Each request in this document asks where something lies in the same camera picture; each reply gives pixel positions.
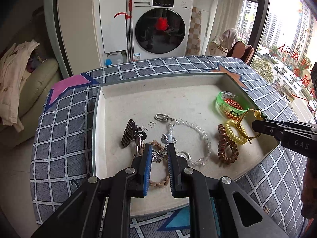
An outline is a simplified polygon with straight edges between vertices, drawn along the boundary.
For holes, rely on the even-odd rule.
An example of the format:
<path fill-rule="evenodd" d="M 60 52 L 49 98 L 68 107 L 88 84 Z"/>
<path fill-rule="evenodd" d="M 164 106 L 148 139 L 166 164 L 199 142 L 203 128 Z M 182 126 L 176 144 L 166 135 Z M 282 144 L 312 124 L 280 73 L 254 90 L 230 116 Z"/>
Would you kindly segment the person's right hand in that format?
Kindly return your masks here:
<path fill-rule="evenodd" d="M 303 208 L 301 215 L 307 219 L 316 219 L 317 215 L 317 166 L 316 160 L 307 159 L 303 178 L 303 190 L 301 193 Z"/>

